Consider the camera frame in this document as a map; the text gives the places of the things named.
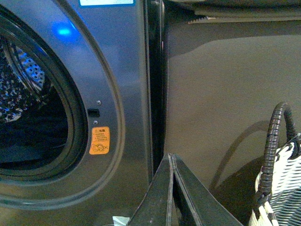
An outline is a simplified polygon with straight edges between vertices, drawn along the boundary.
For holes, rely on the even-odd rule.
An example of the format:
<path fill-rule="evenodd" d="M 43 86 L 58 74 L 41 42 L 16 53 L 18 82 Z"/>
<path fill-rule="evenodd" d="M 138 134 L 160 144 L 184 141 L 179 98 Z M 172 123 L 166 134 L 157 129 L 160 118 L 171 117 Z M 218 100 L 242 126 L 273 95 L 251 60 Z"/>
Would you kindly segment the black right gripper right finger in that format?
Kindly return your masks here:
<path fill-rule="evenodd" d="M 181 226 L 240 226 L 183 162 L 173 155 L 173 196 Z"/>

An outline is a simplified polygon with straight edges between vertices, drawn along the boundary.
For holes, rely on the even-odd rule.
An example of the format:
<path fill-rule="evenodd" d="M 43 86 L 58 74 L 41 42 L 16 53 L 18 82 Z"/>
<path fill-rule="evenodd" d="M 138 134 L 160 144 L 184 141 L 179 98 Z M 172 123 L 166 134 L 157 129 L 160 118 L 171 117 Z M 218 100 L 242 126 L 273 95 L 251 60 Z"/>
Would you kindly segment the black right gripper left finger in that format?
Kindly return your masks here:
<path fill-rule="evenodd" d="M 164 155 L 143 201 L 129 226 L 170 226 L 172 224 L 174 170 L 171 154 Z"/>

